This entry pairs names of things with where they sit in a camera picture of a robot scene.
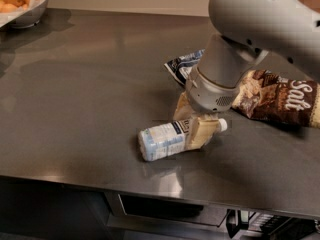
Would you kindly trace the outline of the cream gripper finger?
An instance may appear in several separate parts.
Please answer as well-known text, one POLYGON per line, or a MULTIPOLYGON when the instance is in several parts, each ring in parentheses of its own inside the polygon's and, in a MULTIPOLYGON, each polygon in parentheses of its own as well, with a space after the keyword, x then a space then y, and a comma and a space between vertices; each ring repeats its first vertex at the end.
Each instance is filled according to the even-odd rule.
POLYGON ((174 121, 195 118, 196 112, 191 107, 186 92, 182 92, 173 115, 174 121))
POLYGON ((189 134, 186 149, 195 150, 204 146, 219 130, 219 120, 216 115, 194 115, 190 119, 189 134))

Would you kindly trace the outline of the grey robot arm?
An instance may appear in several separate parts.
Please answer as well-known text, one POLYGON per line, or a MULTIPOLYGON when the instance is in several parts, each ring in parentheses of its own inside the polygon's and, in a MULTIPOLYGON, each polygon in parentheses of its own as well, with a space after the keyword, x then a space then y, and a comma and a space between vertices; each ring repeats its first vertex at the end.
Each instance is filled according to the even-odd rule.
POLYGON ((210 140, 218 115, 320 127, 320 14, 298 0, 210 0, 215 34, 186 77, 174 114, 187 145, 210 140))

